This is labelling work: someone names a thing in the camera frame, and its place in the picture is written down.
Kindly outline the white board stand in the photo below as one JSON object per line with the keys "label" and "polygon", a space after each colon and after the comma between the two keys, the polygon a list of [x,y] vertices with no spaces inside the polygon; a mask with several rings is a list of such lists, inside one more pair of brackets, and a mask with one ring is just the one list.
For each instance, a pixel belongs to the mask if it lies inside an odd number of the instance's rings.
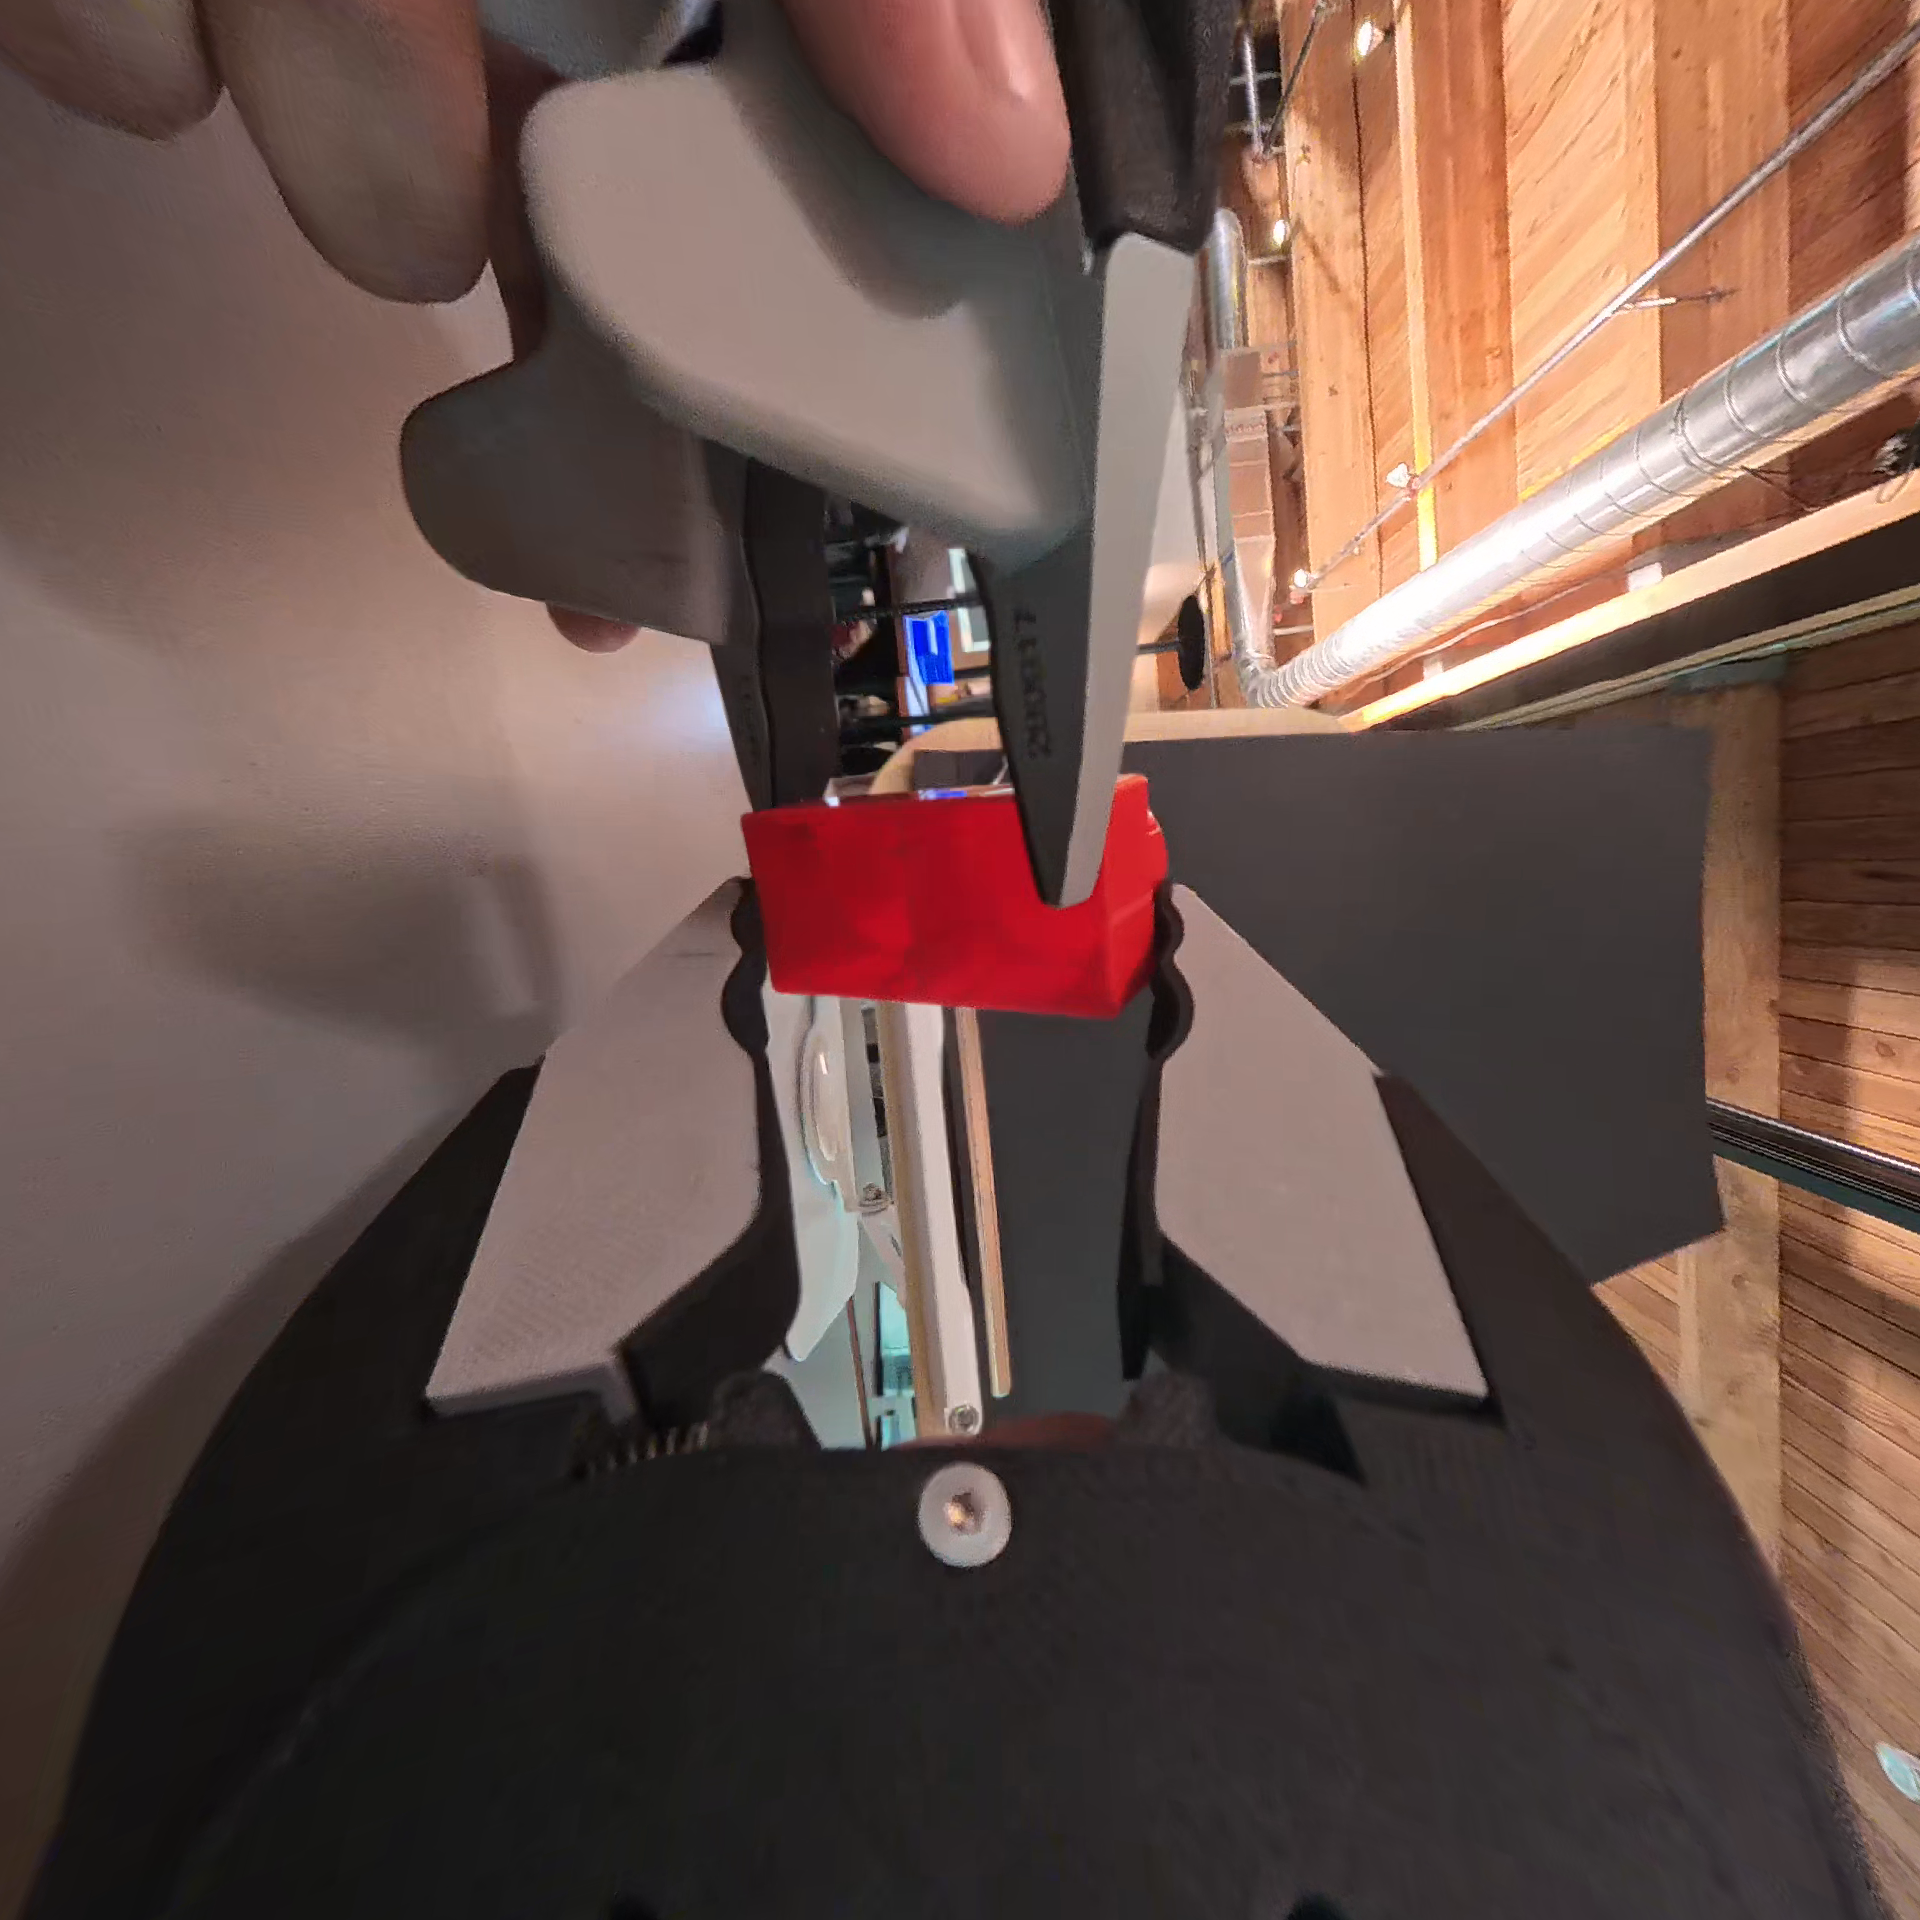
{"label": "white board stand", "polygon": [[828,1443],[978,1443],[1014,1392],[978,1006],[766,997],[805,1301],[776,1347]]}

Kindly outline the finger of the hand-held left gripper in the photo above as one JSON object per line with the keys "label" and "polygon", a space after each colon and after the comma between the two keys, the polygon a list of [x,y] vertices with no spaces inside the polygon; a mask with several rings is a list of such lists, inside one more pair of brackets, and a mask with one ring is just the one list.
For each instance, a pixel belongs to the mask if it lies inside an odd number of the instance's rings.
{"label": "finger of the hand-held left gripper", "polygon": [[1192,258],[1120,228],[1068,264],[1046,295],[1053,397],[1068,405],[1058,451],[1075,475],[1068,536],[1023,568],[978,558],[978,576],[1025,864],[1046,907],[1083,907],[1125,773]]}
{"label": "finger of the hand-held left gripper", "polygon": [[654,418],[588,355],[533,355],[401,427],[427,547],[509,594],[704,639],[750,807],[833,777],[828,503]]}

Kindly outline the person's left hand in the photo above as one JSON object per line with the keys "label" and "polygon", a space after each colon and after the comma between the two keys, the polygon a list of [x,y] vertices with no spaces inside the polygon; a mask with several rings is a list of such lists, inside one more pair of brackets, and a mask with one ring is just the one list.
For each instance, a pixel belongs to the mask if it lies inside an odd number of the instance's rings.
{"label": "person's left hand", "polygon": [[[782,0],[820,98],[923,190],[1025,225],[1068,189],[1068,88],[1035,0]],[[4,61],[53,105],[183,137],[217,98],[302,238],[378,302],[458,302],[495,268],[517,348],[546,290],[517,171],[559,86],[471,0],[4,0]]]}

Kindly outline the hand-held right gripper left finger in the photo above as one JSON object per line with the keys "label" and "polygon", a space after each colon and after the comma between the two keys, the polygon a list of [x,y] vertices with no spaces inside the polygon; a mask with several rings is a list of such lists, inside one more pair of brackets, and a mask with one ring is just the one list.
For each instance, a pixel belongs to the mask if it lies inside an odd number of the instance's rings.
{"label": "hand-held right gripper left finger", "polygon": [[766,1105],[750,884],[699,897],[541,1059],[432,1412],[588,1392],[610,1417],[704,1417],[794,1307],[782,1162]]}

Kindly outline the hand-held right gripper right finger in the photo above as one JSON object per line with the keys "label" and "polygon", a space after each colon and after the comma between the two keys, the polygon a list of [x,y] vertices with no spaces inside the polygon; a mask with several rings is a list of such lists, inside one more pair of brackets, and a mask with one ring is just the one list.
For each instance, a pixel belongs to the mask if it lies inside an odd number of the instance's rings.
{"label": "hand-held right gripper right finger", "polygon": [[1491,1402],[1375,1059],[1192,884],[1157,897],[1120,1333],[1125,1374],[1161,1360],[1222,1409],[1279,1409],[1288,1374]]}

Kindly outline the silver ventilation duct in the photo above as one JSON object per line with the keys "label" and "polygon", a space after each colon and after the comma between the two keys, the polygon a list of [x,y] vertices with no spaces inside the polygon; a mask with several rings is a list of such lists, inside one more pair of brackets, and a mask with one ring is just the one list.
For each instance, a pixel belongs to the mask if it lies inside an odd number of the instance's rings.
{"label": "silver ventilation duct", "polygon": [[1270,662],[1265,650],[1237,658],[1237,695],[1248,709],[1329,701],[1339,685],[1356,685],[1475,623],[1537,576],[1574,571],[1593,547],[1658,529],[1746,470],[1781,460],[1787,451],[1872,411],[1888,388],[1917,376],[1917,366],[1920,238],[1905,228],[1826,302],[1704,373],[1666,411],[1637,418],[1563,482],[1491,518],[1475,539],[1356,608],[1314,650],[1288,662]]}

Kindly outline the red toy brick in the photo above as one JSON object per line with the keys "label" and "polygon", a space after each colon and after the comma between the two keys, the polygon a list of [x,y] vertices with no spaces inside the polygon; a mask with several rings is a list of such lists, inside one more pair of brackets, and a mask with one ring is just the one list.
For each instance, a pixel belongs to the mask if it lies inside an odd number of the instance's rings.
{"label": "red toy brick", "polygon": [[766,965],[782,997],[1111,1018],[1157,970],[1172,847],[1120,777],[1100,884],[1046,907],[1014,792],[750,807]]}

